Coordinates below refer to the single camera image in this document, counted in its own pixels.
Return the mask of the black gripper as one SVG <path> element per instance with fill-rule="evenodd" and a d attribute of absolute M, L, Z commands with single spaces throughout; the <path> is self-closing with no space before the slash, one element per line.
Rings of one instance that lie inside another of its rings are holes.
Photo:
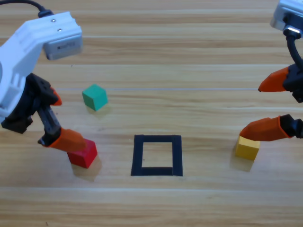
<path fill-rule="evenodd" d="M 80 151 L 87 147 L 83 136 L 71 129 L 60 128 L 51 106 L 62 105 L 60 96 L 51 84 L 31 73 L 26 78 L 22 96 L 13 110 L 1 123 L 4 129 L 24 133 L 33 122 L 31 116 L 38 113 L 45 127 L 45 134 L 38 143 L 46 148 L 61 151 Z"/>
<path fill-rule="evenodd" d="M 303 102 L 303 71 L 295 64 L 271 73 L 259 86 L 260 92 L 292 92 L 298 103 Z M 253 141 L 275 141 L 285 138 L 303 138 L 303 121 L 290 114 L 264 118 L 249 123 L 240 136 Z"/>

